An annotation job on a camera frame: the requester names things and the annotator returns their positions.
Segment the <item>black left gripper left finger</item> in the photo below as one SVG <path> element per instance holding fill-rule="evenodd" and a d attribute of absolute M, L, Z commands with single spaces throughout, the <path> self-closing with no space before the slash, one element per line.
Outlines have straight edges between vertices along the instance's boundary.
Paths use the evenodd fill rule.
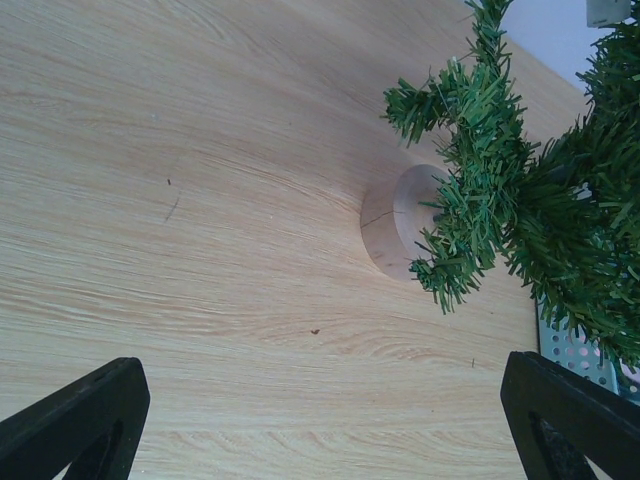
<path fill-rule="evenodd" d="M 127 479 L 149 406 L 141 361 L 116 358 L 1 422 L 1 477 Z"/>

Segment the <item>light blue plastic basket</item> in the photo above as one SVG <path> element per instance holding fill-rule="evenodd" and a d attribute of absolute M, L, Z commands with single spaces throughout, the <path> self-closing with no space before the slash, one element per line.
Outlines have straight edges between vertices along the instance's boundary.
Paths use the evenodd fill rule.
<path fill-rule="evenodd" d="M 544 357 L 621 398 L 639 404 L 639 369 L 631 370 L 601 351 L 595 340 L 588 340 L 581 327 L 570 328 L 568 321 L 543 319 L 545 297 L 536 300 L 538 350 Z"/>

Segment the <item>small green christmas tree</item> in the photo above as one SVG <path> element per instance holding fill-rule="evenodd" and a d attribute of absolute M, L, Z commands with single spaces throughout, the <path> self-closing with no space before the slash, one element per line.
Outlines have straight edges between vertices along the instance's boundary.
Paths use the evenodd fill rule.
<path fill-rule="evenodd" d="M 589 110 L 561 136 L 528 140 L 506 49 L 505 1 L 476 1 L 465 65 L 384 94 L 408 143 L 437 128 L 448 174 L 409 269 L 444 312 L 478 289 L 498 256 L 542 318 L 582 331 L 603 357 L 639 366 L 639 5 L 605 23 L 581 74 Z"/>

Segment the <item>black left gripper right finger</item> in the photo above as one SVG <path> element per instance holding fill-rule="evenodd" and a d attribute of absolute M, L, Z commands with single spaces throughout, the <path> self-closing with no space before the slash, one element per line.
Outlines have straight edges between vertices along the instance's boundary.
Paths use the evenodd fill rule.
<path fill-rule="evenodd" d="M 529 479 L 639 477 L 639 407 L 534 352 L 512 352 L 500 398 Z"/>

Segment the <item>wooden tree base disc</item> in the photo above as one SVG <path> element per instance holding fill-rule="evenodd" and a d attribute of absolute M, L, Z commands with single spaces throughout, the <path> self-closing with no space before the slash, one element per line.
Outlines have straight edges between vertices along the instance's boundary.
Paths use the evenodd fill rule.
<path fill-rule="evenodd" d="M 411 262 L 429 259 L 424 250 L 423 230 L 432 231 L 436 200 L 444 170 L 429 164 L 415 165 L 370 188 L 360 214 L 365 249 L 376 267 L 388 277 L 411 281 Z"/>

